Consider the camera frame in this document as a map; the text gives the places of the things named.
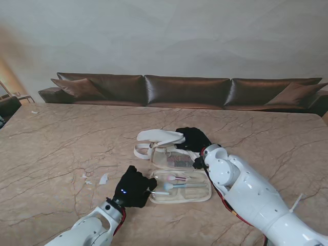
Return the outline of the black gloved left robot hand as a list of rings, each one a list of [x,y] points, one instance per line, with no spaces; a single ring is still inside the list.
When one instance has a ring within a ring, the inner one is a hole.
[[[116,186],[113,200],[121,207],[143,208],[156,187],[155,178],[147,178],[135,166],[129,166]]]

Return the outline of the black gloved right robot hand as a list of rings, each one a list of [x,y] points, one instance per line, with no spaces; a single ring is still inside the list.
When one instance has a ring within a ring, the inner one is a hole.
[[[176,144],[177,149],[200,153],[204,148],[212,144],[207,136],[198,128],[178,128],[176,132],[182,133],[185,138],[183,143]]]

